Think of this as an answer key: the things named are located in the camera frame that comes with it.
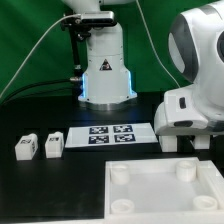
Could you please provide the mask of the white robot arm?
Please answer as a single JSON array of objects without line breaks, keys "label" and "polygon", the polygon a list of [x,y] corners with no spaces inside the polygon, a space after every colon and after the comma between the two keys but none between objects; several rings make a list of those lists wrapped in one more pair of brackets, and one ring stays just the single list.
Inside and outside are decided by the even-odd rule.
[{"label": "white robot arm", "polygon": [[[102,5],[133,0],[62,0],[85,27],[88,67],[80,103],[114,109],[137,97],[124,65],[123,32]],[[160,136],[224,133],[224,0],[180,13],[169,31],[168,49],[179,72],[191,83],[165,93],[156,111]]]}]

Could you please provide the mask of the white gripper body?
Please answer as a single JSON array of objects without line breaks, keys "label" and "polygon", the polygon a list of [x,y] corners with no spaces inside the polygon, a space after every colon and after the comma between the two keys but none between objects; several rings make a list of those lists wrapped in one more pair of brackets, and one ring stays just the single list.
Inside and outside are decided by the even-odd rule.
[{"label": "white gripper body", "polygon": [[154,131],[160,136],[224,135],[224,114],[205,115],[193,103],[192,88],[167,91],[154,117]]}]

